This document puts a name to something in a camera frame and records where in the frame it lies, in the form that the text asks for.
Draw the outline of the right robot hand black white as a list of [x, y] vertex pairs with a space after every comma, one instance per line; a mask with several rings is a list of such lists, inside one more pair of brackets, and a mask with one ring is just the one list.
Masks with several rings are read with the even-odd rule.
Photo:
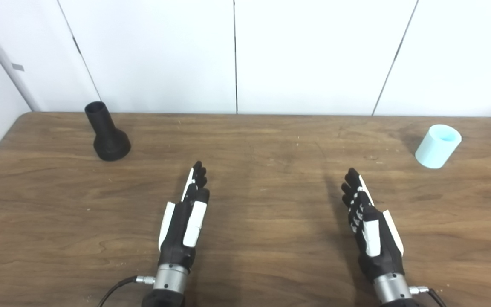
[[404, 275], [403, 253], [388, 225], [388, 211], [376, 208], [355, 168], [350, 168], [344, 179], [342, 200], [347, 208], [347, 223], [360, 251], [361, 271], [370, 282], [386, 274]]

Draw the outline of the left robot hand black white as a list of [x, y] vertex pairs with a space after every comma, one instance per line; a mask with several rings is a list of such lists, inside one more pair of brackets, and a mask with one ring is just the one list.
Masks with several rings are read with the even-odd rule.
[[205, 187], [206, 174], [202, 162], [197, 161], [189, 171], [181, 200], [166, 204], [159, 235], [158, 266], [169, 264], [191, 272], [210, 200], [210, 190]]

